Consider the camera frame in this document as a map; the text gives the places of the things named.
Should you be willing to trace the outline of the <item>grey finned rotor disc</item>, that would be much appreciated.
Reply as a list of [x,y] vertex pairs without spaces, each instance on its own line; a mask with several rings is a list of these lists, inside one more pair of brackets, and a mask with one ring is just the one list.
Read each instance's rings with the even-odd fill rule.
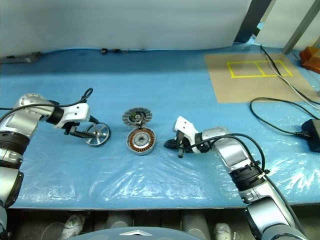
[[148,108],[134,107],[122,115],[122,121],[127,126],[141,129],[152,120],[152,117],[153,115]]

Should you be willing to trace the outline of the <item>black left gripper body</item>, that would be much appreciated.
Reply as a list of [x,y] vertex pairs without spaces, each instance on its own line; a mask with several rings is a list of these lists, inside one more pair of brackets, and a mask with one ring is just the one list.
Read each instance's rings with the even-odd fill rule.
[[64,134],[65,135],[72,135],[75,137],[80,137],[81,134],[77,131],[77,127],[80,125],[78,122],[66,122],[63,126],[62,129],[64,129]]

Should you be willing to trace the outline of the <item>orange brown block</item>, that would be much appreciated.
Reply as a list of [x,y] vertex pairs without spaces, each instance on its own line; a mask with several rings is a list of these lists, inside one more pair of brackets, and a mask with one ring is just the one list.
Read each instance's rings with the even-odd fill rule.
[[320,60],[320,48],[307,46],[304,50],[299,53],[299,57],[303,62],[310,61],[313,59]]
[[301,61],[301,66],[306,69],[314,69],[315,71],[320,71],[320,58],[310,58]]

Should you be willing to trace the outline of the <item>grey finned metal device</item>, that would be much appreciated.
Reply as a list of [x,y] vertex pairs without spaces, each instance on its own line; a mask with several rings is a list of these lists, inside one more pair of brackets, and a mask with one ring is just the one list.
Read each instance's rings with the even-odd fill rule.
[[15,54],[0,57],[1,64],[20,64],[20,63],[32,63],[35,62],[40,56],[40,51]]

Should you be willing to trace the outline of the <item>white backdrop panel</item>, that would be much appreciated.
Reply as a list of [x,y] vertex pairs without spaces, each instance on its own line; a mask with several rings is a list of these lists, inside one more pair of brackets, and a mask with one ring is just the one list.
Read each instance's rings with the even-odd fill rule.
[[[293,35],[315,0],[276,0],[255,43],[272,48],[283,48]],[[320,37],[320,11],[294,46],[303,50]]]
[[252,0],[0,0],[0,56],[233,44]]

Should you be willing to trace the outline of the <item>yellow tape rectangle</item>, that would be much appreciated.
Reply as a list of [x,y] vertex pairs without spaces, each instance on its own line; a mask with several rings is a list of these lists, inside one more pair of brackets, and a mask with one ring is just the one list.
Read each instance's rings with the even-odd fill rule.
[[230,76],[234,79],[242,78],[269,78],[277,77],[275,71],[267,72],[264,66],[268,67],[267,60],[251,60],[251,61],[227,61],[226,66]]

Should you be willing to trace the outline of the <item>grey robot torso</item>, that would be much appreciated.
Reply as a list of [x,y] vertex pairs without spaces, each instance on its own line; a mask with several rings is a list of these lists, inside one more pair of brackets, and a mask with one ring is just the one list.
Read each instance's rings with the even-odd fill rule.
[[72,240],[202,240],[181,230],[164,227],[118,227],[85,233]]

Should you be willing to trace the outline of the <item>black power adapter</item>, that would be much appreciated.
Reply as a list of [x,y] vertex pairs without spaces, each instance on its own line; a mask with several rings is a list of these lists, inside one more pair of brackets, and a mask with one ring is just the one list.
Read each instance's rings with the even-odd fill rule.
[[310,119],[301,125],[309,149],[320,153],[320,120]]

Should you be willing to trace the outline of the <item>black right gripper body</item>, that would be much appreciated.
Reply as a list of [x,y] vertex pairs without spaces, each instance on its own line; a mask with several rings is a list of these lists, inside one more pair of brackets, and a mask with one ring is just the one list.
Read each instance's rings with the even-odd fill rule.
[[178,131],[176,133],[175,139],[177,140],[177,143],[180,146],[184,147],[184,153],[191,153],[192,149],[190,148],[191,144],[190,141],[185,137],[185,134],[181,131]]

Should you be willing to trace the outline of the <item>blue plastic table sheet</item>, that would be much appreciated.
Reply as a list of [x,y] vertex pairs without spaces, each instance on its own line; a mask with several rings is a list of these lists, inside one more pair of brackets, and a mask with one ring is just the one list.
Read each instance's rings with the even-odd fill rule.
[[[242,207],[230,176],[213,152],[185,154],[163,146],[183,116],[202,131],[223,126],[254,138],[263,149],[270,178],[292,204],[320,203],[320,153],[305,140],[284,135],[257,120],[247,103],[219,103],[208,72],[207,51],[134,51],[101,54],[97,49],[46,52],[34,63],[0,68],[0,106],[38,93],[73,103],[88,88],[92,115],[109,125],[101,147],[65,135],[41,122],[24,154],[24,179],[15,209],[178,209]],[[147,108],[143,128],[155,147],[137,155],[127,147],[123,114]]]

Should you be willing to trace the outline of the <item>grey rounded shape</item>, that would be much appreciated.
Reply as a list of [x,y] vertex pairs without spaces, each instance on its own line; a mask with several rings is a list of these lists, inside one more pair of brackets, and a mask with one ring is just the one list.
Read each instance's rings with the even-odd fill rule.
[[202,240],[211,240],[209,227],[202,210],[184,210],[181,215],[181,230]]
[[105,223],[106,229],[126,228],[134,225],[133,213],[131,211],[110,211]]

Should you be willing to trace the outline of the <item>white sneaker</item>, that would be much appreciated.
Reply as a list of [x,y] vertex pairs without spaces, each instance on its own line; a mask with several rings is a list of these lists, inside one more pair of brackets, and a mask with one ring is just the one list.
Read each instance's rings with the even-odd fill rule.
[[85,223],[85,217],[80,214],[71,215],[66,221],[61,233],[61,239],[66,240],[81,233]]
[[213,232],[215,240],[232,240],[231,228],[227,223],[216,223]]

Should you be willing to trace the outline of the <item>silver motor housing copper windings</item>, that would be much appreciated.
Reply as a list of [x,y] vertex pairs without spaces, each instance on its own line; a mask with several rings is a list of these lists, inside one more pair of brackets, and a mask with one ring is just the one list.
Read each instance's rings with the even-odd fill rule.
[[146,127],[135,128],[128,134],[126,145],[136,155],[147,155],[156,145],[156,134]]

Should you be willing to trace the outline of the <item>silver spoked motor end cap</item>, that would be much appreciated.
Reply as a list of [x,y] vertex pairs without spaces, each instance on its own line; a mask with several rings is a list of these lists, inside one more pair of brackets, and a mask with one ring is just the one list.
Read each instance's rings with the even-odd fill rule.
[[86,132],[92,134],[91,137],[86,137],[84,139],[85,143],[91,147],[101,147],[111,136],[109,126],[103,122],[91,124],[86,129]]

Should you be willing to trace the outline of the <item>brown cardboard mat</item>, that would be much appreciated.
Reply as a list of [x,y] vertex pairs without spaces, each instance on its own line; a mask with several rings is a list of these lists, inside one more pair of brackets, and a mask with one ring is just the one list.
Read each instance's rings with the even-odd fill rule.
[[[288,57],[281,53],[272,53],[274,61],[281,75],[274,77],[232,78],[226,62],[233,61],[268,61],[263,53],[236,54],[206,54],[204,56],[212,87],[219,103],[246,103],[258,97],[301,101],[294,89],[298,89],[305,96],[317,101],[316,90],[293,65]],[[263,66],[267,72],[273,71]]]

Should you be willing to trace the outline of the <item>aluminium frame post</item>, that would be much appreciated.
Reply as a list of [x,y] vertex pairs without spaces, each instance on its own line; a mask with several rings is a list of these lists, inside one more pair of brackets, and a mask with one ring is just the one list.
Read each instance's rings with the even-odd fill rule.
[[317,16],[317,14],[320,12],[320,0],[314,0],[313,4],[311,5],[310,9],[292,34],[292,36],[289,38],[287,43],[285,44],[284,48],[282,49],[282,53],[287,55],[289,54],[292,49],[295,47],[297,42],[300,40],[302,35],[305,33],[305,31],[308,29],[314,18]]

